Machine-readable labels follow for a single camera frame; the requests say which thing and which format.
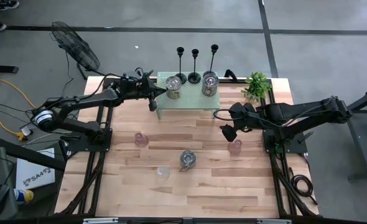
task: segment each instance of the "wooden table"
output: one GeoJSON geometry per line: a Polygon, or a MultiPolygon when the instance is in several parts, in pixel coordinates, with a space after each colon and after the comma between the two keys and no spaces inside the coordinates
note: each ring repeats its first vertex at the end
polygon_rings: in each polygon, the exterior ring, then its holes
{"type": "MultiPolygon", "coordinates": [[[[85,94],[92,93],[100,80],[88,77],[85,94]]],[[[277,103],[293,103],[287,79],[273,78],[272,84],[277,103]]],[[[221,84],[221,108],[244,103],[240,93],[244,86],[221,84]]],[[[131,100],[114,109],[113,139],[106,154],[96,216],[278,217],[271,163],[263,149],[261,130],[239,131],[242,151],[239,156],[230,156],[218,128],[230,122],[211,119],[209,111],[164,111],[158,120],[147,104],[147,100],[131,100]],[[145,148],[134,144],[138,132],[149,137],[145,148]],[[184,150],[195,152],[197,163],[188,172],[179,172],[179,156],[184,150]],[[170,168],[167,180],[157,178],[159,166],[170,168]]],[[[97,111],[81,110],[79,120],[94,121],[97,111]]],[[[82,186],[87,159],[87,152],[79,152],[67,162],[55,212],[63,210],[82,186]]],[[[303,158],[289,154],[287,161],[295,174],[310,178],[303,158]]],[[[288,211],[286,191],[282,194],[288,211]]],[[[311,199],[302,200],[318,213],[311,199]]]]}

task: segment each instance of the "green plant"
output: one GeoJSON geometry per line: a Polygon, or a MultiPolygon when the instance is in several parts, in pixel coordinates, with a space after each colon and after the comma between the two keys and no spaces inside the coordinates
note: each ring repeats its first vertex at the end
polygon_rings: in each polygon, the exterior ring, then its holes
{"type": "Polygon", "coordinates": [[[265,92],[272,89],[272,86],[267,82],[266,76],[262,72],[251,73],[251,78],[247,77],[246,83],[249,83],[248,88],[240,90],[243,96],[250,100],[265,99],[265,92]]]}

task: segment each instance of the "concrete floor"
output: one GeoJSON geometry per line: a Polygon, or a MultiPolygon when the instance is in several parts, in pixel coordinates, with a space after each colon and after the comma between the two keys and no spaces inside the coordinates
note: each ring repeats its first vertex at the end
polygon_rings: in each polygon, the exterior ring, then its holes
{"type": "MultiPolygon", "coordinates": [[[[366,0],[264,0],[264,4],[270,29],[367,30],[366,0]]],[[[186,50],[183,70],[192,68],[189,52],[193,48],[200,50],[198,69],[205,70],[210,63],[210,46],[218,44],[214,68],[220,75],[229,68],[240,77],[252,71],[272,76],[264,34],[244,30],[263,28],[258,0],[22,0],[18,9],[0,12],[0,20],[12,26],[49,26],[53,21],[64,21],[77,27],[225,29],[225,33],[148,30],[79,35],[97,54],[104,72],[122,73],[139,66],[155,72],[177,70],[178,46],[186,50]]],[[[68,80],[65,52],[49,33],[0,33],[0,64],[20,68],[18,74],[0,74],[0,78],[16,84],[36,105],[59,96],[68,80]]],[[[289,79],[295,103],[337,95],[349,105],[367,91],[367,35],[271,35],[271,45],[278,76],[289,79]]],[[[75,80],[66,93],[82,93],[85,82],[72,59],[70,75],[75,80]]],[[[6,85],[0,86],[0,103],[30,108],[6,85]]],[[[16,111],[0,109],[25,118],[16,111]]],[[[22,125],[3,114],[0,118],[13,130],[22,125]]],[[[307,145],[320,213],[329,218],[367,221],[367,181],[350,184],[346,180],[348,174],[364,169],[348,126],[324,124],[312,131],[307,145]]],[[[18,143],[1,128],[0,138],[18,143]]]]}

